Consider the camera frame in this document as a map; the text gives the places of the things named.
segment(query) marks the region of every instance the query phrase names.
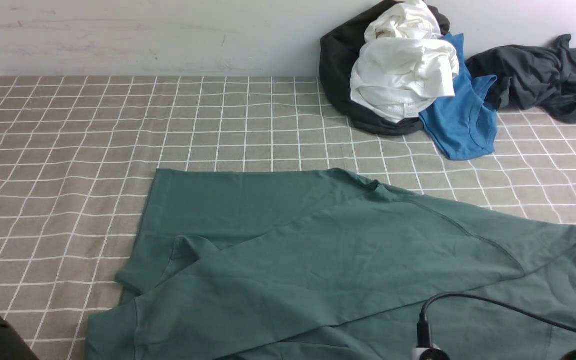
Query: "label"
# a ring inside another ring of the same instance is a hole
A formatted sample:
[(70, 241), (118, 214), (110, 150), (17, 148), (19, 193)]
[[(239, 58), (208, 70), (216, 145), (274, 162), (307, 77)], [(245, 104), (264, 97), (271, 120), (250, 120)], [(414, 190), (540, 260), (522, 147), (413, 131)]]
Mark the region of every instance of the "label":
[(419, 117), (416, 106), (414, 104), (404, 104), (404, 118), (409, 119), (412, 117)]

